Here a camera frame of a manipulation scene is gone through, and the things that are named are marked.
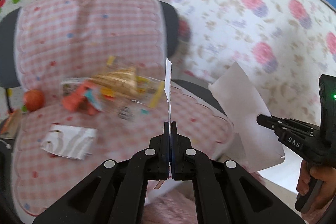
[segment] clutter of items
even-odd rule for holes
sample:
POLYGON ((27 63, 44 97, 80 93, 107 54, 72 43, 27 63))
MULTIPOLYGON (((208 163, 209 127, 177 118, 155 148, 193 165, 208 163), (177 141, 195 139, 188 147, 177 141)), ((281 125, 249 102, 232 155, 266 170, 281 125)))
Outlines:
MULTIPOLYGON (((132 122, 139 105, 146 112, 157 106, 165 85, 164 81, 139 75, 138 72, 137 66, 123 57, 110 56, 105 68, 98 74, 63 79, 60 83, 61 104, 70 112, 90 116, 107 112, 132 122)), ((24 94, 27 111, 36 111, 44 104, 42 91, 29 90, 24 94)), ((20 109, 11 113, 0 137, 14 139, 21 119, 20 109)), ((41 148, 57 156, 83 160, 91 154, 96 140, 97 130, 94 128, 53 124, 41 142, 41 148)))

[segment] red apple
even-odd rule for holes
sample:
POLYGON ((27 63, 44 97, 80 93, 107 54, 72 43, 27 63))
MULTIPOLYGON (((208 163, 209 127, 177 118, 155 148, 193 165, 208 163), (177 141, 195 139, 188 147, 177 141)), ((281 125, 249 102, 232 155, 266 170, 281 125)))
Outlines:
POLYGON ((38 110, 44 106, 44 94, 40 90, 29 90, 23 95, 23 103, 30 112, 38 110))

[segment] orange toy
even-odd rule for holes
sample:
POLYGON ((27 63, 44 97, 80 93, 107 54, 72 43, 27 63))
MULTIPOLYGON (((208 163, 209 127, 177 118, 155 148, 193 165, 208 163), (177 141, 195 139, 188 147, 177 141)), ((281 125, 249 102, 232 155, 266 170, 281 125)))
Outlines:
POLYGON ((99 111, 95 109, 84 96, 88 89, 93 89, 95 87, 96 85, 94 83, 84 81, 77 90, 63 98, 62 105, 71 112, 83 109, 87 111, 87 114, 89 115, 97 114, 99 111))
POLYGON ((23 95, 23 103, 30 112, 42 108, 44 101, 44 94, 40 90, 29 90, 23 95))

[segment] floral fabric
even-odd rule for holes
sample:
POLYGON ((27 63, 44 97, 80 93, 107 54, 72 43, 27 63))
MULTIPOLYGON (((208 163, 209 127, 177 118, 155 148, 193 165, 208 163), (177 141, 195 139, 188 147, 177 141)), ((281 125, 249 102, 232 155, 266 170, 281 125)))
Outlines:
POLYGON ((237 61, 272 115, 320 124, 318 79, 336 75, 336 14, 321 0, 172 0, 177 64, 216 81, 237 61))

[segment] chair leg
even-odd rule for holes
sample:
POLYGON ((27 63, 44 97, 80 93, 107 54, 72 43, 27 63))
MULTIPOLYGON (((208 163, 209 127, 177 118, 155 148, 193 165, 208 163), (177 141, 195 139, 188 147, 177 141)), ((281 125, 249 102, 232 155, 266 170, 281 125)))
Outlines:
POLYGON ((5 92, 6 92, 6 103, 7 103, 8 111, 9 111, 9 113, 13 113, 13 109, 12 109, 11 103, 9 101, 8 89, 5 89, 5 92))

